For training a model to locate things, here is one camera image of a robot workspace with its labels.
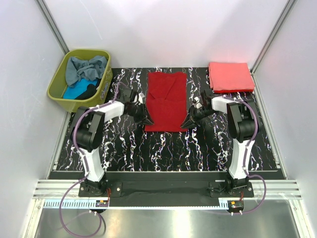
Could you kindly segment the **red t shirt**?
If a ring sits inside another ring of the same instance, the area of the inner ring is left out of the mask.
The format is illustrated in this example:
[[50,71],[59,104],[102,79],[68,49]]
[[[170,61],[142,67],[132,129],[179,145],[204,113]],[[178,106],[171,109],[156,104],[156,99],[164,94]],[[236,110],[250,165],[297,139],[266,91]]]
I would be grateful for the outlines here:
[[147,109],[154,121],[146,132],[186,132],[181,124],[187,115],[187,75],[182,72],[148,73]]

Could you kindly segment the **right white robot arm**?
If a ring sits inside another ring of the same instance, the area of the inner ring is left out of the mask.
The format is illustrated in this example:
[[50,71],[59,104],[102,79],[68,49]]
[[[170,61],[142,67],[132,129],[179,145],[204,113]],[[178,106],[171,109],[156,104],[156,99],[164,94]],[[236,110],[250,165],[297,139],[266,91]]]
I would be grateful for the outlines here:
[[230,98],[204,90],[201,92],[201,98],[196,97],[193,100],[181,128],[198,127],[203,119],[218,112],[227,115],[228,130],[233,139],[233,154],[224,185],[214,191],[225,192],[234,197],[248,189],[251,177],[248,164],[261,125],[253,101]]

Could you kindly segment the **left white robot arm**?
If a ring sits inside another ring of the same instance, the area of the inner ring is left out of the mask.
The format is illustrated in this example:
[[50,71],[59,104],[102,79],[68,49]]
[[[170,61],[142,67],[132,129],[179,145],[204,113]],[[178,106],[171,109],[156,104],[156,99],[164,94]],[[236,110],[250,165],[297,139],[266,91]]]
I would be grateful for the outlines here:
[[109,191],[99,152],[104,125],[122,115],[131,116],[137,124],[154,124],[144,94],[129,88],[118,89],[114,99],[105,104],[91,108],[81,106],[75,113],[70,138],[83,161],[84,177],[80,179],[81,189],[88,190],[95,196],[102,196]]

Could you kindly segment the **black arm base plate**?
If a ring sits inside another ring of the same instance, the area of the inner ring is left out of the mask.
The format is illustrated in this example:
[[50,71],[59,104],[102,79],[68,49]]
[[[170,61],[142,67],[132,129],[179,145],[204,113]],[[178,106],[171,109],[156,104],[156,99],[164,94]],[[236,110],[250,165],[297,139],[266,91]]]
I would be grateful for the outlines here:
[[80,197],[104,197],[111,207],[215,207],[220,198],[252,198],[251,183],[233,182],[226,172],[107,172],[101,189],[82,182]]

